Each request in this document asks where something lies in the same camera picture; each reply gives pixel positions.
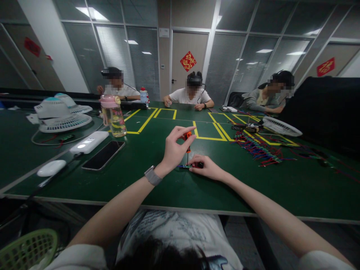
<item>white t-shirt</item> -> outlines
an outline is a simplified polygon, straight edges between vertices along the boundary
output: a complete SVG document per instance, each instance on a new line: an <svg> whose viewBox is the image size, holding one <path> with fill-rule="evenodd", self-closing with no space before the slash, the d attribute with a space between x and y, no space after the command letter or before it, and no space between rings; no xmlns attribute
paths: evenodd
<svg viewBox="0 0 360 270"><path fill-rule="evenodd" d="M118 90L117 88L114 88L111 84L105 85L105 91L104 94L108 95L118 95L118 96L139 96L140 92L134 90L133 88L127 86L124 84L123 88Z"/></svg>
<svg viewBox="0 0 360 270"><path fill-rule="evenodd" d="M134 252L140 239L153 236L165 244L184 248L199 246L212 270L243 269L230 246L218 215L140 210L121 237L117 261ZM65 249L46 270L106 269L104 250L98 246L79 244ZM300 259L300 270L354 270L336 257L311 251Z"/></svg>
<svg viewBox="0 0 360 270"><path fill-rule="evenodd" d="M188 93L185 88L178 89L175 92L171 93L169 96L173 102L185 103L185 104L206 103L209 100L211 100L208 93L204 91L204 89L202 88L198 90L198 92L196 93L195 97L192 100L189 99Z"/></svg>

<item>hand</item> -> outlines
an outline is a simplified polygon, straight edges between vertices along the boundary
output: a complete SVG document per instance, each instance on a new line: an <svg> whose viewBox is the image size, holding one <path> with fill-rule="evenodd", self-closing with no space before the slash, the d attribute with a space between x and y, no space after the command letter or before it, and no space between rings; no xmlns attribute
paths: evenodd
<svg viewBox="0 0 360 270"><path fill-rule="evenodd" d="M284 106L281 106L281 107L277 107L275 109L272 109L271 112L272 113L281 113L283 109L284 109Z"/></svg>
<svg viewBox="0 0 360 270"><path fill-rule="evenodd" d="M205 108L205 104L201 103L201 104L196 104L194 106L195 110L197 111L201 111L203 108Z"/></svg>
<svg viewBox="0 0 360 270"><path fill-rule="evenodd" d="M191 135L182 145L177 144L178 139L182 139L184 134L194 130L196 127L180 127L176 126L172 132L167 136L165 140L165 154L161 164L166 165L164 167L172 171L177 165L180 164L184 157L184 154L188 150L189 146L195 140L196 135Z"/></svg>
<svg viewBox="0 0 360 270"><path fill-rule="evenodd" d="M225 179L225 176L228 174L222 168L217 166L215 162L213 162L208 156L196 154L189 161L188 165L191 164L192 166L196 166L199 162L202 162L204 164L204 167L202 169L190 168L189 171L200 174L202 176L206 176L216 181L223 181Z"/></svg>
<svg viewBox="0 0 360 270"><path fill-rule="evenodd" d="M97 88L96 88L96 90L98 91L98 93L99 93L100 95L103 95L103 94L104 94L104 89L102 88L101 85L98 85Z"/></svg>
<svg viewBox="0 0 360 270"><path fill-rule="evenodd" d="M165 104L165 107L169 108L170 105L172 104L171 99L166 99L164 104Z"/></svg>

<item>black chair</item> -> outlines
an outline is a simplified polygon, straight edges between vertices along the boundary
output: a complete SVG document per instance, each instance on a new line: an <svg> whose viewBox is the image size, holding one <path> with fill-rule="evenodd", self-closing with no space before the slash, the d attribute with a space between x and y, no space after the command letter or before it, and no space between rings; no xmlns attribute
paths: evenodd
<svg viewBox="0 0 360 270"><path fill-rule="evenodd" d="M245 94L245 93L244 92L232 92L230 94L227 106L230 106L233 108L240 107L244 102L244 98L242 97L242 94Z"/></svg>

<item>person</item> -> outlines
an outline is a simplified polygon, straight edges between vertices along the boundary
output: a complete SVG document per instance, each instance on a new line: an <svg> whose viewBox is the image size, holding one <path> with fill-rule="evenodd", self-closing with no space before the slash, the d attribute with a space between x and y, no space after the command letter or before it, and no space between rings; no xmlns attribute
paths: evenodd
<svg viewBox="0 0 360 270"><path fill-rule="evenodd" d="M186 88L181 88L163 98L165 107L170 107L172 102L195 104L197 111L214 107L214 102L209 94L202 88L203 76L200 71L193 71L187 76Z"/></svg>
<svg viewBox="0 0 360 270"><path fill-rule="evenodd" d="M100 95L111 94L120 96L121 100L137 100L140 99L140 92L131 88L128 85L124 85L124 74L116 67L108 67L101 71L104 78L109 79L111 85L105 86L105 91L101 85L97 87L97 91Z"/></svg>
<svg viewBox="0 0 360 270"><path fill-rule="evenodd" d="M240 108L266 113L281 113L285 105L285 98L279 103L276 94L281 90L290 90L294 86L294 76L290 71L282 70L274 73L269 82L263 83L252 92L242 94L244 102Z"/></svg>
<svg viewBox="0 0 360 270"><path fill-rule="evenodd" d="M226 238L218 215L140 210L143 200L161 179L182 161L196 135L183 144L179 138L196 127L176 126L165 140L163 160L127 187L76 234L46 270L105 269L104 248L122 234L113 269L243 269ZM331 244L265 195L222 170L199 154L188 164L190 173L232 188L260 218L300 257L300 269L354 269Z"/></svg>

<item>white fan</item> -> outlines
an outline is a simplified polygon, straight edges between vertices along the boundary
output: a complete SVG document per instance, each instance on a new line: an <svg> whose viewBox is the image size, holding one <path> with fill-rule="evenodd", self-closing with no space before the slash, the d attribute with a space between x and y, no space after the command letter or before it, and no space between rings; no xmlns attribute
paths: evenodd
<svg viewBox="0 0 360 270"><path fill-rule="evenodd" d="M272 131L281 134L281 135L288 135L293 137L301 136L303 133L298 130L297 128L290 126L289 124L286 124L283 121L280 121L278 119L265 116L263 118L263 126L267 127L268 129L271 129Z"/></svg>
<svg viewBox="0 0 360 270"><path fill-rule="evenodd" d="M61 99L70 109L70 112L72 114L74 113L83 114L93 110L92 107L90 106L76 104L75 101L67 94L58 93L55 95L55 98Z"/></svg>
<svg viewBox="0 0 360 270"><path fill-rule="evenodd" d="M93 119L86 114L72 114L60 99L48 97L34 107L39 118L39 130L44 133L69 131L89 124Z"/></svg>

